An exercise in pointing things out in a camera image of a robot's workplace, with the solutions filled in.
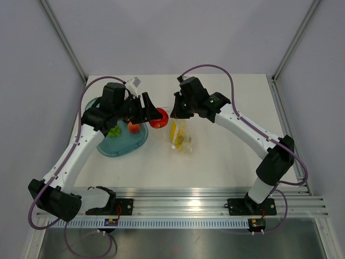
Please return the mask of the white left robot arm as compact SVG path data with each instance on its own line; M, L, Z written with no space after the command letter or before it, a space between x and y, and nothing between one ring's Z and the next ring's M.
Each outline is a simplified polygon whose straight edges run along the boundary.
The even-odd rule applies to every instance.
M70 222L82 207L82 197L71 190L88 157L109 131L118 121L142 124L162 117L148 93L136 97L124 83L107 83L90 108L78 111L77 134L58 162L41 180L32 179L29 183L33 198L29 212L38 207Z

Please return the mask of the yellow banana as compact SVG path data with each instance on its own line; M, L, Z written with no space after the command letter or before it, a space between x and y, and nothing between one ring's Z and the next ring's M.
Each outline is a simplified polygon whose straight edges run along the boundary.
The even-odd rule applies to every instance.
M170 142L174 145L178 136L178 125L176 121L171 123L170 128Z

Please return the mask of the green grapes bunch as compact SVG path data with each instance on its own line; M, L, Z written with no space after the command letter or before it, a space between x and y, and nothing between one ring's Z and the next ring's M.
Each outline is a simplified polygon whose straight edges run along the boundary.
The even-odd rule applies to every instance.
M115 126L109 130L107 136L109 138L116 138L116 137L119 137L121 134L122 134L121 128L119 126Z

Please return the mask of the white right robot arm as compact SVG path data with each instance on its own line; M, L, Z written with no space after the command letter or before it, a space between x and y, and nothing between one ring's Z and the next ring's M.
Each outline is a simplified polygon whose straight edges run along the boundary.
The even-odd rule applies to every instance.
M174 119L189 119L194 115L208 119L246 143L261 158L256 169L257 178L244 197L245 209L256 214L264 207L264 201L278 185L281 178L294 164L294 140L265 131L247 117L241 115L229 98L219 92L209 94L196 77L178 77L180 90L174 94Z

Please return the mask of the red apple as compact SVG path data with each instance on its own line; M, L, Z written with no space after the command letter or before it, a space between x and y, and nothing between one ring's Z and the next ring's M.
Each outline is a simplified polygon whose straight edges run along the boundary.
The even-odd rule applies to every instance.
M154 129L159 129L159 128L165 127L169 121L169 116L163 108L159 107L159 108L157 108L157 110L160 112L160 114L163 116L163 118L157 119L157 120L152 120L149 122L150 126Z

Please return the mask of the clear zip top bag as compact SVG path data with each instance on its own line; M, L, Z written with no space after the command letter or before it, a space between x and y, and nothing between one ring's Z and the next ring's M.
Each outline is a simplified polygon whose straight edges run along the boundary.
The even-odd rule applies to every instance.
M166 140L168 141L171 149L176 153L191 155L193 151L193 137L188 121L186 119L170 118L170 114L173 109L172 107L168 106L164 107L163 109L169 116L169 121L166 125L165 131L167 135ZM173 121L176 121L178 125L178 136L174 145L170 142L170 128Z

